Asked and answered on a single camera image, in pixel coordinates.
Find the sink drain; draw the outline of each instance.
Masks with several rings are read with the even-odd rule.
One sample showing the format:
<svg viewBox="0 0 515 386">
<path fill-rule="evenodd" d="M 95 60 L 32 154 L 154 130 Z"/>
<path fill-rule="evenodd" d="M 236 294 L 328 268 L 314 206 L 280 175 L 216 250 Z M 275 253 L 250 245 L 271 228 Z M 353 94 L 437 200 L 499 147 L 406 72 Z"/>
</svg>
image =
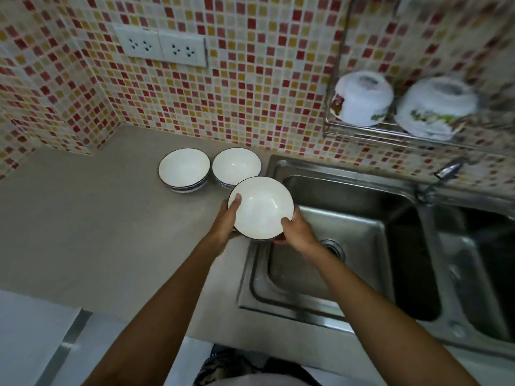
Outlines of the sink drain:
<svg viewBox="0 0 515 386">
<path fill-rule="evenodd" d="M 326 248 L 329 252 L 331 252 L 338 260 L 341 262 L 345 262 L 345 252 L 336 241 L 333 240 L 322 240 L 320 241 L 320 245 Z"/>
</svg>

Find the countertop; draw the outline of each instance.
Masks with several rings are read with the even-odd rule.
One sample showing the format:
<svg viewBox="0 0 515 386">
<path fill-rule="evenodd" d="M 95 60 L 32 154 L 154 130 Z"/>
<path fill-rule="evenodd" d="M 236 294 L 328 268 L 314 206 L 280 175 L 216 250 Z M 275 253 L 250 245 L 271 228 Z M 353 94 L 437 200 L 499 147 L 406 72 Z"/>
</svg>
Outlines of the countertop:
<svg viewBox="0 0 515 386">
<path fill-rule="evenodd" d="M 131 319 L 209 229 L 229 191 L 176 194 L 157 168 L 172 150 L 226 143 L 121 127 L 94 156 L 38 149 L 0 181 L 0 289 Z M 266 170 L 270 153 L 254 150 Z M 357 338 L 236 304 L 249 240 L 209 272 L 187 335 L 384 384 Z M 449 348 L 482 383 L 515 383 L 515 363 Z"/>
</svg>

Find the person's left arm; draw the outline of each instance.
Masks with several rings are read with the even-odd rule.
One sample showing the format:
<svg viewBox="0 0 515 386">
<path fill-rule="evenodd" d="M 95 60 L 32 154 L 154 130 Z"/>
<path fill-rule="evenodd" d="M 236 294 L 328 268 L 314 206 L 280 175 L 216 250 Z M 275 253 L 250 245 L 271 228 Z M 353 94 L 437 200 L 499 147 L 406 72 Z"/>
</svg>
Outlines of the person's left arm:
<svg viewBox="0 0 515 386">
<path fill-rule="evenodd" d="M 220 212 L 206 236 L 125 327 L 82 386 L 161 386 L 215 258 L 230 239 L 241 195 Z"/>
</svg>

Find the electrical outlet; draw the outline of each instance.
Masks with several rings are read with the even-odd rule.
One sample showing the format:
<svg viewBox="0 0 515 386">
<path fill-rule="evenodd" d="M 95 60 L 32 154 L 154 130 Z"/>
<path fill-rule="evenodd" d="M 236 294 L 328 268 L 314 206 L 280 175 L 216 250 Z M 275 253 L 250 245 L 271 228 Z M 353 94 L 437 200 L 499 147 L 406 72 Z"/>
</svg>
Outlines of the electrical outlet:
<svg viewBox="0 0 515 386">
<path fill-rule="evenodd" d="M 177 31 L 159 31 L 165 61 L 206 67 L 204 37 Z"/>
<path fill-rule="evenodd" d="M 115 25 L 114 31 L 129 57 L 164 61 L 157 31 L 132 25 Z"/>
</svg>

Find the sink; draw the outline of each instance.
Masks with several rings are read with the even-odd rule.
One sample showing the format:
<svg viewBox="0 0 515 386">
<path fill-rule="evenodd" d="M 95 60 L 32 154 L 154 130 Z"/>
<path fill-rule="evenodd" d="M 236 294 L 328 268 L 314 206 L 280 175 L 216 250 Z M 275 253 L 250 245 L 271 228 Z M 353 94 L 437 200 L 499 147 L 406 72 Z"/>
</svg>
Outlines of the sink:
<svg viewBox="0 0 515 386">
<path fill-rule="evenodd" d="M 438 235 L 468 321 L 494 339 L 515 336 L 515 221 L 474 208 L 435 208 Z"/>
<path fill-rule="evenodd" d="M 318 241 L 447 345 L 515 360 L 513 201 L 272 156 Z M 317 270 L 288 246 L 251 241 L 241 308 L 354 333 Z"/>
</svg>

